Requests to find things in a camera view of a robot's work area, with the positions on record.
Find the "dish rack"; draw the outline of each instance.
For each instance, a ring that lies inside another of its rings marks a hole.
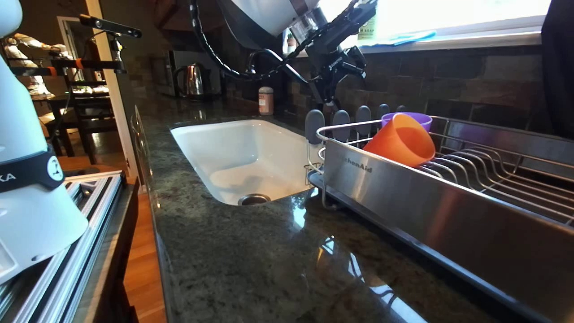
[[[363,150],[381,119],[320,127],[311,180],[535,319],[574,319],[574,141],[433,116],[436,157]]]

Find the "orange cup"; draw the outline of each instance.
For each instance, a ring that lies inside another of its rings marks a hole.
[[[397,112],[374,137],[365,150],[418,166],[435,157],[435,141],[426,127],[413,116]]]

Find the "granite countertop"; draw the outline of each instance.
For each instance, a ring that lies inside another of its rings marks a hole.
[[[155,96],[139,110],[171,320],[401,320],[388,302],[404,320],[512,315],[352,209],[323,207],[316,191],[216,200],[169,128],[259,118],[253,101]],[[275,121],[302,130],[297,118]]]

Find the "undermount sink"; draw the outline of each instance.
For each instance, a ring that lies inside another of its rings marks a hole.
[[[175,127],[182,152],[209,191],[227,204],[253,204],[311,189],[318,161],[305,136],[266,119]]]

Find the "bottle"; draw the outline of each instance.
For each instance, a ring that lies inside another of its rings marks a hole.
[[[273,114],[273,87],[270,85],[259,87],[259,112]]]

